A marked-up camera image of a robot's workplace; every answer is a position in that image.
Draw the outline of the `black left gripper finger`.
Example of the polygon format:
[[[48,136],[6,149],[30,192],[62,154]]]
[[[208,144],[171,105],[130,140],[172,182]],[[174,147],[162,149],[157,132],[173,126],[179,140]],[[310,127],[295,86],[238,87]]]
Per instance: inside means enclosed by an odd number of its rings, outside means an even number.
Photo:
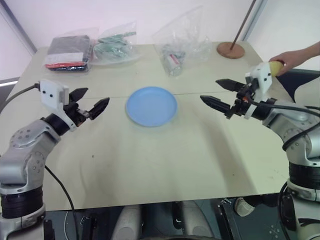
[[[76,88],[75,90],[69,93],[69,102],[78,102],[80,99],[83,98],[87,91],[87,87]]]
[[[108,106],[110,101],[109,97],[99,100],[93,108],[88,112],[90,120],[95,120]]]

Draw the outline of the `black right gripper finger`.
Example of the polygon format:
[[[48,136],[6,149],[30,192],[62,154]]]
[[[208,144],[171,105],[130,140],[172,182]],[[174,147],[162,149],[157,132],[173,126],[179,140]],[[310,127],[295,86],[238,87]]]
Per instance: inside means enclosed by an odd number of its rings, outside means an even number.
[[[244,87],[243,83],[237,82],[237,81],[229,79],[229,78],[218,79],[215,82],[219,86],[221,86],[223,89],[231,91],[231,92],[238,92]]]
[[[200,99],[210,108],[217,110],[223,114],[227,113],[230,110],[229,104],[221,101],[216,97],[210,95],[201,95]]]

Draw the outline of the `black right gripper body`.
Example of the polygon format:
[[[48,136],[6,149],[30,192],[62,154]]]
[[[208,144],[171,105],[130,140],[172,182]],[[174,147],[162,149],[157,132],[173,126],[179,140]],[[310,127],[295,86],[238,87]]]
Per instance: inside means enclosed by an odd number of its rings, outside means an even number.
[[[231,91],[236,92],[236,98],[233,105],[224,114],[227,119],[230,119],[233,115],[244,116],[251,106],[248,98],[251,98],[253,95],[251,86],[243,83],[235,83]]]

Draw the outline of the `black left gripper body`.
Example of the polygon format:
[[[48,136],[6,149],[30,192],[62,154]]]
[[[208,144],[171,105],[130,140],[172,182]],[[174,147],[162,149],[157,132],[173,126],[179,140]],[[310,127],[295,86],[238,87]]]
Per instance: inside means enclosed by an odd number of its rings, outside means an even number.
[[[74,101],[64,105],[63,110],[70,119],[70,125],[72,127],[79,127],[89,118],[89,113],[85,110],[79,109],[79,104]]]

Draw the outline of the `person's bare hand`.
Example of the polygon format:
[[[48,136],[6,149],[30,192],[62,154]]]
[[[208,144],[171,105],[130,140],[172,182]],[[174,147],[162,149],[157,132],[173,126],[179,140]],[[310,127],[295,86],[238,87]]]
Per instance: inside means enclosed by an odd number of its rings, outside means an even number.
[[[278,71],[277,76],[285,74],[287,71],[301,64],[300,51],[286,51],[277,56],[272,57],[270,62],[281,62],[283,67]]]

